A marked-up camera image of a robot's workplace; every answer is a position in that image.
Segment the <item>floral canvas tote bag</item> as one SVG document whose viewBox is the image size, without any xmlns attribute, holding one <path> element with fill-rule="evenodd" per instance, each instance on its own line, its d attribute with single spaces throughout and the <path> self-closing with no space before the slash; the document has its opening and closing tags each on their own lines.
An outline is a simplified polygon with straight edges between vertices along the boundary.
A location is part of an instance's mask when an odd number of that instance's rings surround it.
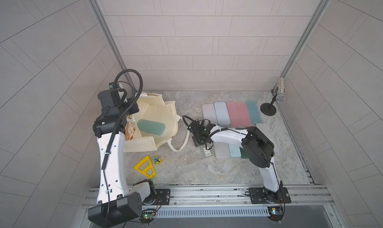
<svg viewBox="0 0 383 228">
<path fill-rule="evenodd" d="M 124 152 L 156 151 L 164 144 L 173 152 L 180 152 L 186 147 L 189 132 L 180 148 L 172 145 L 181 119 L 177 115 L 175 101 L 164 101 L 161 94 L 143 92 L 137 105 L 139 111 L 127 117 Z"/>
</svg>

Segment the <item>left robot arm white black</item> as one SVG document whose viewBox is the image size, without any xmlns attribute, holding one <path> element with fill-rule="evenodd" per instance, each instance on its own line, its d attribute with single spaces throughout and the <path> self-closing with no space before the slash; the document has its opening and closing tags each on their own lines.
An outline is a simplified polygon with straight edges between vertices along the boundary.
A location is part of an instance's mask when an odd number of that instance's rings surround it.
<svg viewBox="0 0 383 228">
<path fill-rule="evenodd" d="M 143 180 L 129 189 L 124 171 L 125 129 L 119 117 L 125 118 L 126 104 L 102 103 L 102 113 L 93 126 L 100 150 L 100 188 L 96 205 L 88 210 L 88 219 L 110 228 L 126 222 L 150 224 L 154 209 L 143 210 L 145 200 L 157 198 L 153 181 Z"/>
</svg>

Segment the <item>beige tin pencil case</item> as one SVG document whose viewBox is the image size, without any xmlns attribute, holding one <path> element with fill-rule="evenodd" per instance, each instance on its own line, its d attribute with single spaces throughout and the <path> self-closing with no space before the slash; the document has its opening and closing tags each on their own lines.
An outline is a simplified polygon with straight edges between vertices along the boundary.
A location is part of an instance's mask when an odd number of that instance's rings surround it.
<svg viewBox="0 0 383 228">
<path fill-rule="evenodd" d="M 216 142 L 214 153 L 217 160 L 227 160 L 231 157 L 228 143 Z"/>
</svg>

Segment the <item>pale mint case lid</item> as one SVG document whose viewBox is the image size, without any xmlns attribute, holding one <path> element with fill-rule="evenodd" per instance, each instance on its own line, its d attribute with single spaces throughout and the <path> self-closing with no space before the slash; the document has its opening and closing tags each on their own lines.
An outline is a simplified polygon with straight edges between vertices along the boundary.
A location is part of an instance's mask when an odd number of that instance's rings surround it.
<svg viewBox="0 0 383 228">
<path fill-rule="evenodd" d="M 241 158 L 241 149 L 239 146 L 229 144 L 229 152 L 231 158 Z"/>
</svg>

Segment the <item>pale mint pencil case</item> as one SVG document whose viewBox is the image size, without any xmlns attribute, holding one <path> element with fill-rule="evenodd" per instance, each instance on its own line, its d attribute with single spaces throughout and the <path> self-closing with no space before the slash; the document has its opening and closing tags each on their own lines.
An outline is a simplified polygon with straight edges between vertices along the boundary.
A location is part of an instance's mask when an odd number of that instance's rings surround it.
<svg viewBox="0 0 383 228">
<path fill-rule="evenodd" d="M 230 117 L 225 102 L 215 102 L 214 109 L 216 114 L 217 123 L 221 127 L 230 126 Z"/>
</svg>

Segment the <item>teal translucent pencil case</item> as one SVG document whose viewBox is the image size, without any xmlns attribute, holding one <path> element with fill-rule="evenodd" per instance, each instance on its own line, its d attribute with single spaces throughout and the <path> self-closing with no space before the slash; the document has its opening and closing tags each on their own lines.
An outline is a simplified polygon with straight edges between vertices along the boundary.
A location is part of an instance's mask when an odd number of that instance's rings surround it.
<svg viewBox="0 0 383 228">
<path fill-rule="evenodd" d="M 245 103 L 246 103 L 252 124 L 263 123 L 257 103 L 253 100 L 247 100 Z"/>
</svg>

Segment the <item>teal translucent case half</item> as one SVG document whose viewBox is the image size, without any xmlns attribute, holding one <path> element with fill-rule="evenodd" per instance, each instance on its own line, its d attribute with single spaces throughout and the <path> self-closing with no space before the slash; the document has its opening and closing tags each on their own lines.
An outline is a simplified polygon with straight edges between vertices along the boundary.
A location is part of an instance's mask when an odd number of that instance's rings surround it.
<svg viewBox="0 0 383 228">
<path fill-rule="evenodd" d="M 161 136 L 166 130 L 164 123 L 141 119 L 137 122 L 137 126 L 141 132 Z"/>
</svg>

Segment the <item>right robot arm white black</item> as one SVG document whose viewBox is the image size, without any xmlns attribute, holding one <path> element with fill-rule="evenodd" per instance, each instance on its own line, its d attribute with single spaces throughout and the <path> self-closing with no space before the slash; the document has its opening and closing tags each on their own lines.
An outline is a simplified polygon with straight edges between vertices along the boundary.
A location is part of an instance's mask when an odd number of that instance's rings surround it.
<svg viewBox="0 0 383 228">
<path fill-rule="evenodd" d="M 223 128 L 204 120 L 185 122 L 187 130 L 192 133 L 195 147 L 213 145 L 214 143 L 227 143 L 237 146 L 245 151 L 249 161 L 259 168 L 262 179 L 262 188 L 249 188 L 245 192 L 253 204 L 290 204 L 291 198 L 287 188 L 278 177 L 274 162 L 273 142 L 256 126 L 247 129 Z"/>
</svg>

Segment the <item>frosted clear pen case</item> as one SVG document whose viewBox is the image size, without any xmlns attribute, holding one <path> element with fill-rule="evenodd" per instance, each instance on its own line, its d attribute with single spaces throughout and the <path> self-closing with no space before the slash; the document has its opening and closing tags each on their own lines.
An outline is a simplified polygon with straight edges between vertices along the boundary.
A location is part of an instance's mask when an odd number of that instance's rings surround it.
<svg viewBox="0 0 383 228">
<path fill-rule="evenodd" d="M 215 157 L 214 150 L 213 149 L 207 150 L 205 147 L 201 148 L 201 154 L 202 154 L 203 160 L 207 160 L 207 159 Z"/>
</svg>

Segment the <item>white glossy tin pencil case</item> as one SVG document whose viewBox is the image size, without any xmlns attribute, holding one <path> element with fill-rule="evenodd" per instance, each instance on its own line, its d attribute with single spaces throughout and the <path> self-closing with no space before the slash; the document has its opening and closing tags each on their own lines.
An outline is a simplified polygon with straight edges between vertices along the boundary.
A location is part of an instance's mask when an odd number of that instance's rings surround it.
<svg viewBox="0 0 383 228">
<path fill-rule="evenodd" d="M 203 119 L 207 119 L 210 121 L 210 123 L 218 125 L 214 104 L 212 103 L 203 104 L 202 115 L 203 115 Z"/>
</svg>

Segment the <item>dark green pencil case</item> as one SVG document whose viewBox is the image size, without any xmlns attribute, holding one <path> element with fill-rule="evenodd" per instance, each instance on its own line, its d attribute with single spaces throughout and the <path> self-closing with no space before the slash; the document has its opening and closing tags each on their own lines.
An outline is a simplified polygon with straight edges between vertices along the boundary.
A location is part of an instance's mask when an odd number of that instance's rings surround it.
<svg viewBox="0 0 383 228">
<path fill-rule="evenodd" d="M 241 153 L 242 159 L 248 159 L 249 158 L 248 154 L 246 153 L 246 151 L 243 148 L 240 148 L 240 153 Z"/>
</svg>

